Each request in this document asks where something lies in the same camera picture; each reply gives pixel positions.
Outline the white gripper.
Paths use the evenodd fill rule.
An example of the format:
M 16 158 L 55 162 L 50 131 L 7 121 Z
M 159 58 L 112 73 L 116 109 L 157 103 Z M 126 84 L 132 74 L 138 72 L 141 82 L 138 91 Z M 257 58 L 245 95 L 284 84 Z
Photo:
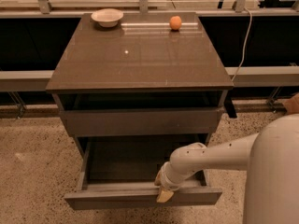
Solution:
M 174 195 L 173 191 L 180 188 L 181 180 L 179 179 L 179 173 L 172 168 L 169 161 L 166 162 L 159 170 L 155 177 L 154 185 L 163 187 L 163 189 L 159 189 L 156 199 L 157 203 L 168 202 Z

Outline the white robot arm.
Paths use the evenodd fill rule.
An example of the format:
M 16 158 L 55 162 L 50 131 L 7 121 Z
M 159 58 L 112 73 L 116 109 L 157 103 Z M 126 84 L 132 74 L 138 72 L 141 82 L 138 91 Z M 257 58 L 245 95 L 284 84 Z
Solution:
M 214 147 L 192 143 L 175 149 L 156 176 L 157 201 L 169 201 L 186 179 L 205 169 L 247 172 L 243 224 L 299 224 L 298 114 Z

